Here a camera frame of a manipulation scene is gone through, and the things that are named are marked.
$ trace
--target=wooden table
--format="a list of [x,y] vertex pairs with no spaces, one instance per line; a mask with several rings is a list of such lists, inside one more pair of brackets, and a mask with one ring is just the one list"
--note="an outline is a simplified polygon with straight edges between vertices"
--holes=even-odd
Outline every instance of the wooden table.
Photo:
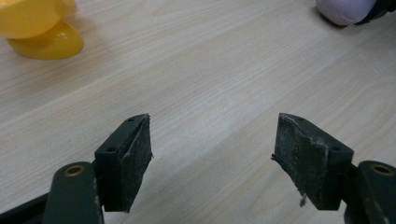
[[154,160],[131,214],[106,223],[343,223],[271,161],[277,115],[311,120],[396,166],[396,16],[344,29],[315,1],[82,1],[77,56],[37,61],[0,41],[0,211],[150,113]]

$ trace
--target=purple object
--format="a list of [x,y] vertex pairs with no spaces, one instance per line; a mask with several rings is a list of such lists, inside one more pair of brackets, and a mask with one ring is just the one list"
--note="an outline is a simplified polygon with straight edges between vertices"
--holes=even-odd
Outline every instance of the purple object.
[[316,0],[319,12],[337,25],[351,25],[362,21],[376,0]]

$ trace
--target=yellow plastic toy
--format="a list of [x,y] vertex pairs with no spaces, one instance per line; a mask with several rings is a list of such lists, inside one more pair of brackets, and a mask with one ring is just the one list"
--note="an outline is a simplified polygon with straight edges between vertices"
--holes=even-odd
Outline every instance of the yellow plastic toy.
[[75,10],[74,0],[0,0],[0,36],[25,57],[71,57],[84,43],[62,18]]

